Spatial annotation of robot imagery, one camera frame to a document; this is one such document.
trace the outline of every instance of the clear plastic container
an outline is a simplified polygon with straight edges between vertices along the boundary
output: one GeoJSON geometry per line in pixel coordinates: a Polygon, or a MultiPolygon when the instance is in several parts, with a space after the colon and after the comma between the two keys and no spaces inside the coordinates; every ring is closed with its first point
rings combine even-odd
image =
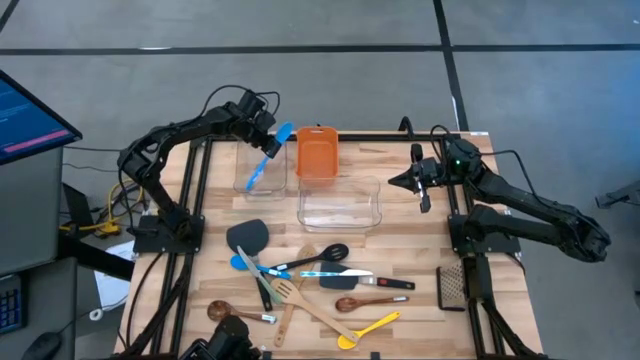
{"type": "Polygon", "coordinates": [[[276,157],[270,159],[264,171],[251,190],[246,186],[258,165],[266,155],[251,145],[239,141],[236,151],[236,179],[233,188],[245,194],[248,200],[284,199],[287,186],[287,143],[285,142],[276,157]]]}
{"type": "Polygon", "coordinates": [[[364,232],[382,221],[379,193],[373,176],[300,179],[298,221],[308,231],[364,232]]]}

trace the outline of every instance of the keyboard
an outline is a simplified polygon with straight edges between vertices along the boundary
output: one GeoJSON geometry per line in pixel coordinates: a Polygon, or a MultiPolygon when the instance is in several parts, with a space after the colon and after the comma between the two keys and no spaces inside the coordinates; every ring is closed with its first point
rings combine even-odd
{"type": "Polygon", "coordinates": [[[25,297],[20,276],[0,278],[0,334],[26,326],[25,297]]]}

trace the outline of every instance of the utensil handle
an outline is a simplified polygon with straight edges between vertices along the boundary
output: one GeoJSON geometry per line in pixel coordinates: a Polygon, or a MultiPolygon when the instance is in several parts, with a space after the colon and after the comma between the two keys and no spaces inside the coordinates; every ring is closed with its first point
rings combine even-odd
{"type": "Polygon", "coordinates": [[[243,312],[239,312],[239,311],[236,311],[236,314],[238,316],[246,317],[247,319],[258,320],[258,321],[262,321],[262,322],[266,322],[266,323],[271,324],[271,321],[269,319],[263,318],[262,314],[249,314],[249,313],[243,313],[243,312]]]}
{"type": "Polygon", "coordinates": [[[300,271],[300,277],[340,276],[340,273],[322,271],[300,271]]]}
{"type": "Polygon", "coordinates": [[[262,299],[262,307],[264,307],[264,311],[273,310],[273,305],[271,304],[271,296],[269,295],[269,291],[264,287],[260,279],[256,278],[256,283],[258,284],[258,290],[260,291],[260,299],[262,299]]]}
{"type": "Polygon", "coordinates": [[[258,268],[258,270],[262,271],[263,273],[269,274],[271,276],[275,276],[275,277],[279,277],[287,280],[291,279],[291,275],[289,275],[289,273],[286,273],[286,272],[269,269],[268,267],[264,267],[262,265],[256,265],[256,268],[258,268]]]}
{"type": "Polygon", "coordinates": [[[389,278],[376,278],[376,285],[382,287],[392,287],[394,289],[415,290],[416,283],[411,281],[402,281],[389,278]]]}
{"type": "Polygon", "coordinates": [[[391,314],[383,317],[382,319],[376,321],[373,325],[369,326],[368,328],[362,330],[362,335],[360,336],[364,336],[364,334],[368,333],[369,331],[373,331],[383,325],[387,325],[388,323],[392,322],[393,320],[397,319],[400,316],[400,312],[396,311],[396,312],[392,312],[391,314]]]}
{"type": "Polygon", "coordinates": [[[287,304],[287,306],[284,307],[284,313],[282,314],[282,318],[280,318],[278,331],[276,331],[276,338],[273,340],[273,344],[277,347],[281,347],[282,344],[284,344],[284,336],[287,334],[287,330],[289,330],[293,309],[294,305],[291,304],[287,304]]]}
{"type": "Polygon", "coordinates": [[[317,317],[320,321],[322,321],[323,323],[329,325],[330,327],[332,327],[335,331],[339,332],[341,335],[344,335],[344,337],[346,337],[347,339],[351,340],[354,343],[357,343],[359,340],[359,337],[353,333],[353,331],[347,329],[346,326],[340,324],[339,322],[337,322],[335,319],[333,319],[331,316],[329,316],[329,314],[325,313],[324,311],[320,310],[318,307],[316,307],[315,305],[307,302],[306,300],[300,300],[298,302],[298,306],[300,306],[301,308],[305,309],[309,314],[317,317]]]}
{"type": "Polygon", "coordinates": [[[310,262],[314,262],[318,260],[317,256],[314,256],[312,258],[307,258],[307,259],[302,259],[302,260],[294,260],[285,264],[280,264],[280,265],[276,265],[276,266],[272,266],[271,268],[274,270],[278,270],[278,271],[284,271],[287,269],[293,269],[296,266],[300,266],[300,265],[304,265],[304,264],[308,264],[310,262]]]}
{"type": "Polygon", "coordinates": [[[367,304],[386,304],[386,303],[401,302],[401,301],[409,301],[409,297],[396,296],[392,298],[365,300],[367,304]]]}

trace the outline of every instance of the floor tile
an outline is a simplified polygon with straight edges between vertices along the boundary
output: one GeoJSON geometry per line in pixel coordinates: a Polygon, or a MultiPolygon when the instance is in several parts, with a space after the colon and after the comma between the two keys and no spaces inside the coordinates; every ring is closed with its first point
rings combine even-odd
{"type": "Polygon", "coordinates": [[[453,44],[638,43],[633,0],[443,0],[453,44]]]}
{"type": "Polygon", "coordinates": [[[21,0],[4,48],[439,43],[424,0],[21,0]]]}

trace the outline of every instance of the concrete floor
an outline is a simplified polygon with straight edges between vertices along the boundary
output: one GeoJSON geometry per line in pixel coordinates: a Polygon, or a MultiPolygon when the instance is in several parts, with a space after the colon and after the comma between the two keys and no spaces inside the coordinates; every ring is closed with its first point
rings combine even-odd
{"type": "MultiPolygon", "coordinates": [[[[443,5],[454,45],[640,43],[640,3],[632,0],[443,5]]],[[[20,0],[0,33],[0,50],[439,42],[430,0],[20,0]]],[[[598,210],[593,197],[640,179],[640,52],[456,53],[455,61],[470,129],[489,131],[495,149],[518,150],[541,195],[578,206],[613,240],[600,264],[522,241],[545,352],[637,358],[640,211],[598,210]]],[[[418,129],[456,128],[439,52],[3,56],[0,67],[91,147],[123,147],[152,126],[192,117],[227,83],[280,91],[279,118],[298,126],[387,130],[408,115],[418,129]]],[[[65,161],[115,168],[108,153],[65,151],[65,161]]],[[[498,163],[511,183],[526,186],[514,159],[498,163]]],[[[63,176],[96,205],[116,181],[70,168],[63,176]]],[[[80,273],[79,312],[97,304],[91,276],[80,273]]],[[[108,355],[119,316],[81,322],[77,358],[108,355]]]]}

